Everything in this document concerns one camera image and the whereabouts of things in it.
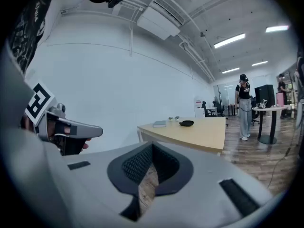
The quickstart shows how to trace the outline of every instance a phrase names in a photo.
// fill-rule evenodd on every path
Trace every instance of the woman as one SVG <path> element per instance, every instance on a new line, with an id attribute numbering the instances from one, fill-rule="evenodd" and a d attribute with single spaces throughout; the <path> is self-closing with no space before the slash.
<path id="1" fill-rule="evenodd" d="M 235 109 L 238 108 L 239 99 L 239 117 L 241 119 L 240 124 L 240 138 L 242 140 L 248 140 L 250 137 L 250 123 L 252 120 L 251 113 L 251 100 L 250 100 L 250 84 L 245 74 L 239 76 L 239 84 L 236 87 L 235 92 Z"/>

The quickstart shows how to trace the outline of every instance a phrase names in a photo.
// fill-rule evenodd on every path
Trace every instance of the black pedestal base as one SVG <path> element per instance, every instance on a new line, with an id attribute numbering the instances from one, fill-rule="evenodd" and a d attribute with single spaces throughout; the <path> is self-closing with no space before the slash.
<path id="1" fill-rule="evenodd" d="M 276 138 L 274 137 L 273 141 L 270 142 L 270 136 L 269 135 L 262 135 L 259 139 L 261 143 L 264 143 L 264 144 L 274 144 L 276 143 Z"/>

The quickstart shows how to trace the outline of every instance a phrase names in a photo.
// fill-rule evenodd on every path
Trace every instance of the pink box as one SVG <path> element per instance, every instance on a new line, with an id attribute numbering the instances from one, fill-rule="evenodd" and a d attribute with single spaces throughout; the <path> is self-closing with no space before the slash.
<path id="1" fill-rule="evenodd" d="M 279 106 L 284 106 L 284 96 L 283 96 L 283 93 L 277 93 L 276 94 L 276 103 Z"/>

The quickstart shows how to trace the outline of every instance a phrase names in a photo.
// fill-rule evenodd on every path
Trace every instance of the black bowl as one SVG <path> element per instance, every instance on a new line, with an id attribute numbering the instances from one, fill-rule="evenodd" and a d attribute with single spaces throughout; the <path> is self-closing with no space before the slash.
<path id="1" fill-rule="evenodd" d="M 190 127 L 194 124 L 194 121 L 190 121 L 190 120 L 186 120 L 186 121 L 182 121 L 180 123 L 181 126 L 184 126 L 184 127 Z"/>

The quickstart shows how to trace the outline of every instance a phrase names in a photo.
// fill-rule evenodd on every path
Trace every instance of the person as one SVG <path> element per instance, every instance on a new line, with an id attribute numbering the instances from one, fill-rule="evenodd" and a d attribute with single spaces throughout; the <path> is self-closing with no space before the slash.
<path id="1" fill-rule="evenodd" d="M 45 17 L 51 1 L 52 0 L 31 0 L 22 10 L 8 36 L 11 52 L 19 65 L 22 75 L 25 75 L 26 70 L 35 55 L 37 44 L 43 36 Z M 90 1 L 101 3 L 105 0 Z M 20 126 L 21 128 L 33 132 L 33 123 L 25 114 L 21 119 Z M 51 137 L 55 133 L 55 126 L 52 123 L 48 123 L 47 131 L 48 136 Z M 64 131 L 66 134 L 70 133 L 68 127 L 66 127 Z M 85 143 L 83 148 L 88 148 L 88 145 Z"/>
<path id="2" fill-rule="evenodd" d="M 279 92 L 279 93 L 283 93 L 284 105 L 287 105 L 287 92 L 288 92 L 288 89 L 286 89 L 286 84 L 285 84 L 284 81 L 283 81 L 283 77 L 284 77 L 283 74 L 280 74 L 280 75 L 279 75 L 278 92 Z M 287 110 L 282 110 L 281 116 L 280 116 L 281 119 L 283 119 L 283 118 L 286 117 L 286 111 L 287 111 Z"/>
<path id="3" fill-rule="evenodd" d="M 240 139 L 246 141 L 250 137 L 250 124 L 252 120 L 250 84 L 245 74 L 239 77 L 239 84 L 235 91 L 235 109 L 238 109 L 239 99 L 239 117 L 240 117 Z"/>

